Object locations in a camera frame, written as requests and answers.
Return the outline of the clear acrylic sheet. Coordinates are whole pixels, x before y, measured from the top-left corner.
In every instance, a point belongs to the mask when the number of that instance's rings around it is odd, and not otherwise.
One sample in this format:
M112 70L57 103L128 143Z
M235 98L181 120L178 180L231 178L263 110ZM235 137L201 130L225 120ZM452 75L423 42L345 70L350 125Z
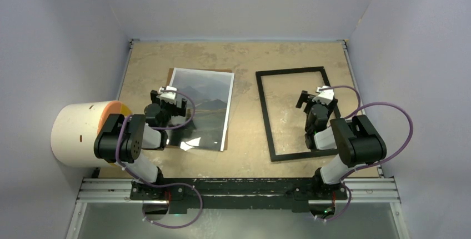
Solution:
M192 112L195 114L185 126L167 131L167 144L182 150L193 148L207 151L223 150L229 117L227 101L220 98L208 98L199 92L183 91L182 93L194 101L196 108L188 103L187 115L173 117L170 125L184 123L190 118Z

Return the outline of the black wooden picture frame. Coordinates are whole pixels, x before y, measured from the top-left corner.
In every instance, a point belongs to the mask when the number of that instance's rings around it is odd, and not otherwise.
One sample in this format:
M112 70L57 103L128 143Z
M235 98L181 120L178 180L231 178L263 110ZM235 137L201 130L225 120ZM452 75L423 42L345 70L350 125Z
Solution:
M307 140L308 142L307 146L310 152L289 153L289 154L278 155L276 154L276 151L275 151L273 135L272 135L270 120L269 120L269 114L268 114L268 109L267 109L267 103L265 100L265 93L263 89L262 77L263 76L276 76L276 75L283 75L283 74L311 73L311 72L319 72L322 76L323 83L327 86L330 86L327 73L325 71L325 68L322 66L290 68L290 69L275 69L275 70L268 70L268 71L257 71L255 73L258 93L259 93L259 98L260 98L260 106L262 109L262 116L263 116L263 121L264 121L264 128L265 128L265 133L267 136L268 151L270 155L270 160L272 162L291 161L291 160L299 160L299 159L314 158L314 157L335 156L338 154L338 151L336 149L318 150L315 146L315 143L313 142L313 138ZM314 105L314 102L312 102L313 98L314 98L314 95L309 94L307 91L302 91L300 94L300 98L298 99L298 102L295 107L301 108L303 103L307 104L306 107L313 106ZM327 108L330 110L331 114L333 112L335 117L338 118L340 117L340 111L337 106L338 100L334 98L334 101L332 103L333 103L333 106L329 105L327 106ZM303 112L306 114L306 120L307 120L310 113L310 108L308 107L308 109L304 109Z

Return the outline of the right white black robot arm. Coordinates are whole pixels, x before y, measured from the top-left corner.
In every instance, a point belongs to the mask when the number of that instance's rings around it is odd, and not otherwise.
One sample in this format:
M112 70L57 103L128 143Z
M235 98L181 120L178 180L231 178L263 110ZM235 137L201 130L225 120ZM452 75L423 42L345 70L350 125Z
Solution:
M301 108L304 103L306 147L318 153L338 151L326 166L314 173L312 191L316 197L326 198L339 189L342 177L350 170L385 158L385 142L367 116L330 119L337 105L331 89L317 95L302 91L296 107Z

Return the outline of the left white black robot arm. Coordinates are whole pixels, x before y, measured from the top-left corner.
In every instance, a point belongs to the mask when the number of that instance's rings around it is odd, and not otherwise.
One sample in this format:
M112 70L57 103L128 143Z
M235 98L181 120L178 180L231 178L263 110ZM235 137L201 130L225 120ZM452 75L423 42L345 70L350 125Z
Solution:
M151 91L151 103L143 114L109 114L94 142L95 157L116 165L145 184L144 193L157 200L164 196L166 185L162 172L142 150L163 150L167 145L167 131L179 129L192 121L195 111L188 119L170 126L172 117L187 116L187 105L196 104L177 89L166 86Z

